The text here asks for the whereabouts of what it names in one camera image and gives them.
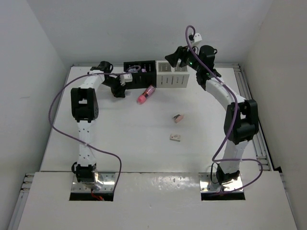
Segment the blue cap glue stick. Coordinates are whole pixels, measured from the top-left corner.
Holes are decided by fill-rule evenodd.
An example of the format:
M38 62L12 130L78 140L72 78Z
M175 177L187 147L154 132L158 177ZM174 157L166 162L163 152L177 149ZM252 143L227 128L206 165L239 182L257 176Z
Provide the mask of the blue cap glue stick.
M132 69L129 69L128 70L128 73L134 73L136 71L136 69L135 68L132 68Z

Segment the black slotted container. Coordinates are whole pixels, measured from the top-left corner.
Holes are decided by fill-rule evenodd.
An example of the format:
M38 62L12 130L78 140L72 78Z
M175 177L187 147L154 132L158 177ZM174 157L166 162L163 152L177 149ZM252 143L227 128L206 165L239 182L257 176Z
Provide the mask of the black slotted container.
M146 89L150 85L156 87L156 61L148 60L123 63L124 70L127 70L131 66L140 66L141 70L132 74L133 81L126 84L127 89Z

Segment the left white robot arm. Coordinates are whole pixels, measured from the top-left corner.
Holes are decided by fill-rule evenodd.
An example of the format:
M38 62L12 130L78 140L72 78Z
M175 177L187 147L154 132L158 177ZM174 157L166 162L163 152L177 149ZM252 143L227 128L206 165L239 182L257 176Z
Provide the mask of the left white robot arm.
M91 67L83 84L71 89L71 113L77 122L79 157L73 164L72 172L77 182L91 190L98 190L104 185L104 179L96 169L96 158L89 145L93 141L95 120L99 115L96 91L100 85L110 87L115 97L124 98L127 83L132 81L128 73L112 75L113 65L102 61L97 67Z

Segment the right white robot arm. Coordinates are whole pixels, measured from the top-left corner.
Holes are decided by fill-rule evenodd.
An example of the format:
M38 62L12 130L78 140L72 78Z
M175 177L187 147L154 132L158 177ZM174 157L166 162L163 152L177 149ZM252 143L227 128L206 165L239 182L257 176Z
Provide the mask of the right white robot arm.
M220 160L216 154L212 158L217 165L216 182L224 184L238 178L245 148L259 131L259 116L255 100L240 96L225 84L214 67L216 53L215 48L207 45L202 46L197 54L188 46L179 46L165 59L174 68L188 66L195 70L197 83L225 109L225 138L217 150L224 150L224 155Z

